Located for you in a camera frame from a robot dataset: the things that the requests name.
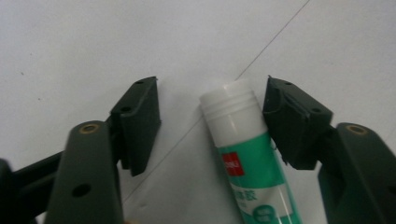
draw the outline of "white glue stick cap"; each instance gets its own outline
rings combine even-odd
[[[216,147],[232,146],[267,132],[257,98],[245,79],[208,92],[200,101]]]

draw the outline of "thin black line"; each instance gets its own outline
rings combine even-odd
[[[131,196],[132,194],[143,184],[143,182],[146,181],[147,178],[149,178],[149,176],[163,163],[163,161],[172,153],[172,151],[178,146],[178,144],[181,143],[181,141],[183,141],[183,139],[192,131],[192,129],[201,121],[201,119],[203,118],[203,116],[201,116],[187,131],[186,133],[180,138],[180,140],[178,140],[176,142],[176,144],[166,153],[166,155],[154,166],[154,168],[152,168],[152,170],[148,173],[148,175],[143,178],[142,181],[140,181],[140,183],[136,186],[136,188],[134,188],[134,190],[131,191],[130,194],[128,194],[128,197],[125,198],[125,200],[123,200],[123,202],[125,203]]]
[[[294,16],[291,17],[291,19],[286,23],[286,25],[284,25],[284,26],[282,27],[282,29],[280,29],[280,31],[274,36],[274,38],[272,38],[272,40],[264,47],[264,49],[262,49],[262,51],[259,53],[259,55],[257,55],[256,58],[253,59],[253,61],[245,68],[244,71],[242,71],[242,73],[241,73],[235,80],[239,79],[242,75],[245,74],[245,72],[249,69],[249,67],[250,67],[254,62],[256,62],[256,60],[262,55],[262,53],[263,53],[266,49],[268,49],[268,47],[272,44],[272,42],[274,42],[274,40],[280,35],[280,33],[283,32],[283,30],[289,25],[289,23],[290,23],[292,20],[294,20],[294,18],[301,12],[301,10],[303,10],[303,8],[306,6],[306,4],[309,3],[309,1],[310,1],[310,0],[308,0],[308,1],[296,12],[296,14],[294,14]]]
[[[294,16],[286,23],[285,26],[282,27],[282,29],[274,36],[274,38],[264,47],[264,49],[259,53],[259,55],[256,56],[256,58],[254,58],[254,60],[247,66],[247,68],[245,68],[245,70],[235,79],[239,79],[242,75],[245,74],[245,72],[249,69],[249,67],[262,55],[262,53],[268,48],[268,46],[271,45],[271,43],[280,35],[280,33],[282,33],[282,31],[289,25],[289,23],[300,13],[300,11],[306,6],[306,4],[308,4],[310,0],[308,0],[297,12],[296,14],[294,14]],[[128,194],[128,197],[125,198],[125,200],[123,200],[123,202],[125,203],[131,196],[132,194],[134,194],[134,192],[146,181],[147,178],[149,178],[149,176],[151,176],[151,174],[157,170],[157,168],[163,163],[163,161],[172,153],[172,151],[181,143],[181,141],[183,141],[183,139],[192,131],[192,129],[201,121],[201,119],[203,118],[203,116],[201,116],[190,128],[189,130],[177,141],[177,143],[166,153],[166,155],[160,160],[160,162],[158,162],[154,168],[148,173],[148,175],[142,180],[140,181],[140,183],[136,186],[136,188],[134,188],[134,190],[131,191],[131,193]]]

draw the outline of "glue stick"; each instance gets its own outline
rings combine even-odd
[[[302,223],[248,81],[224,85],[200,101],[245,223]]]

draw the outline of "red logo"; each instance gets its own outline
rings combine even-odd
[[[241,162],[239,161],[238,154],[236,152],[230,152],[222,154],[225,168],[227,169],[228,175],[244,175]]]

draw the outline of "white table surface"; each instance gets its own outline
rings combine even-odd
[[[0,157],[63,150],[156,76],[163,124],[147,171],[120,171],[125,218],[241,223],[199,96],[247,78],[262,102],[268,75],[286,79],[395,152],[395,21],[392,0],[1,1]],[[284,171],[303,222],[326,223],[318,169]]]

